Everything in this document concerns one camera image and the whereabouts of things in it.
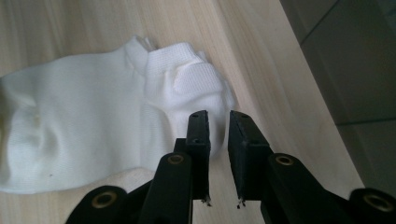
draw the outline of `wood grain surface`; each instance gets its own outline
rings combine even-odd
[[[158,48],[190,42],[203,50],[231,83],[237,110],[253,117],[275,152],[299,158],[338,195],[362,187],[278,0],[1,0],[0,76],[66,55],[107,52],[133,35],[148,36]],[[0,193],[0,222],[64,223],[90,190],[130,191],[152,175],[135,169],[78,189]],[[214,206],[194,203],[194,223],[264,223],[259,203],[236,209],[226,150],[211,161],[210,183]]]

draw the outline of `white sock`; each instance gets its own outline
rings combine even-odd
[[[203,109],[219,149],[233,107],[226,82],[189,44],[148,49],[134,37],[113,52],[2,77],[0,190],[71,189],[126,169],[154,170],[186,136],[188,116]]]

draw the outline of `wooden table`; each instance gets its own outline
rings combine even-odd
[[[249,114],[276,152],[299,158],[325,189],[347,197],[358,173],[277,0],[4,0],[0,76],[81,53],[107,52],[132,35],[163,48],[190,42],[229,80],[237,110]],[[63,223],[90,190],[135,189],[137,169],[88,186],[35,195],[0,193],[1,223]],[[263,223],[259,203],[237,210],[228,154],[210,164],[213,207],[194,204],[194,223]]]

